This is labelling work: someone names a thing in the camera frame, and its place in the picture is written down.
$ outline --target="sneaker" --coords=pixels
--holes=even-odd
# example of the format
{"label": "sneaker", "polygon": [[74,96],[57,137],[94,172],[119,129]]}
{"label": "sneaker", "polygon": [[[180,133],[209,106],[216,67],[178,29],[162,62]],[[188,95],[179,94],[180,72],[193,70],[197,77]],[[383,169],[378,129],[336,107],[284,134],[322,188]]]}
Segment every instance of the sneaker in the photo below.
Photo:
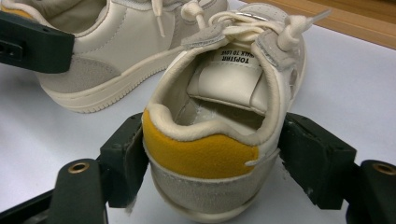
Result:
{"label": "sneaker", "polygon": [[36,75],[56,103],[88,113],[112,105],[164,70],[182,51],[182,38],[228,7],[224,0],[188,2],[2,0],[1,8],[75,36],[70,69]]}
{"label": "sneaker", "polygon": [[327,14],[250,4],[182,41],[143,114],[152,178],[179,213],[214,223],[252,204],[304,77],[301,33]]}

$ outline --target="white table surface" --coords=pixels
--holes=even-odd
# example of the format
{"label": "white table surface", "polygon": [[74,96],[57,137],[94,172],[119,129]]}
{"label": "white table surface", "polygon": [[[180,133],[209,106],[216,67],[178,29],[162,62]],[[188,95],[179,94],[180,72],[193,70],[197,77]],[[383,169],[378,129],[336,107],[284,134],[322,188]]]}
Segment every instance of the white table surface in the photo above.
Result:
{"label": "white table surface", "polygon": [[[231,7],[242,3],[231,0]],[[396,51],[313,26],[304,34],[308,61],[291,112],[306,116],[358,150],[356,163],[396,164]],[[95,159],[100,146],[143,110],[162,73],[93,114],[54,103],[34,74],[0,64],[0,211],[49,189],[66,163]],[[322,211],[277,162],[258,200],[227,223],[346,223]],[[110,223],[192,223],[165,204],[148,174],[132,214],[108,209]]]}

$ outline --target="shoelace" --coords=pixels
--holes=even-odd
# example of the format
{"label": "shoelace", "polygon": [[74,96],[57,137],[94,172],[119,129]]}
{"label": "shoelace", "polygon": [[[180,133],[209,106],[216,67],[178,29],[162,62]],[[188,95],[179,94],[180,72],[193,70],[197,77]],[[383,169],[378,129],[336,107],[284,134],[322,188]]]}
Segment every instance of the shoelace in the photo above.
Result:
{"label": "shoelace", "polygon": [[[233,37],[238,41],[252,42],[266,29],[272,29],[278,34],[277,44],[280,49],[289,51],[296,48],[300,43],[301,34],[308,30],[316,21],[326,18],[331,11],[325,10],[314,17],[290,15],[285,23],[268,21],[248,13],[239,11],[224,11],[213,15],[208,22],[211,26],[217,22],[230,21],[231,25],[223,30],[223,34]],[[187,21],[197,20],[199,28],[206,28],[203,18],[204,11],[197,0],[192,0],[182,8],[182,18]]]}
{"label": "shoelace", "polygon": [[[163,0],[151,0],[152,10],[157,18],[158,28],[162,37],[165,37],[163,29]],[[197,21],[200,29],[206,27],[204,20],[204,10],[199,6],[198,0],[191,0],[181,9],[181,17],[186,21]]]}

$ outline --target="wooden surface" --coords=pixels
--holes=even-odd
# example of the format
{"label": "wooden surface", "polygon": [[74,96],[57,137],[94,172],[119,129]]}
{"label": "wooden surface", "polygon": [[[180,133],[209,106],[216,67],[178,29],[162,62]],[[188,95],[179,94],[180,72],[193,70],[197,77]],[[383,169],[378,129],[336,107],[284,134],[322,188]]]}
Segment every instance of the wooden surface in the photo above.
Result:
{"label": "wooden surface", "polygon": [[396,1],[394,0],[245,0],[264,2],[289,14],[313,16],[331,8],[332,14],[317,25],[396,49]]}

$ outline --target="shoe tongue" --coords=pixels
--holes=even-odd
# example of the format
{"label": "shoe tongue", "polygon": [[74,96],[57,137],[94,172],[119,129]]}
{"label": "shoe tongue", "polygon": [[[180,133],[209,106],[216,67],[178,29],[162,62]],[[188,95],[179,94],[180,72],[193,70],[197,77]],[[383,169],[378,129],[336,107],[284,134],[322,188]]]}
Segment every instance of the shoe tongue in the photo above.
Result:
{"label": "shoe tongue", "polygon": [[222,48],[202,64],[187,88],[190,97],[265,114],[267,83],[259,61],[251,53]]}

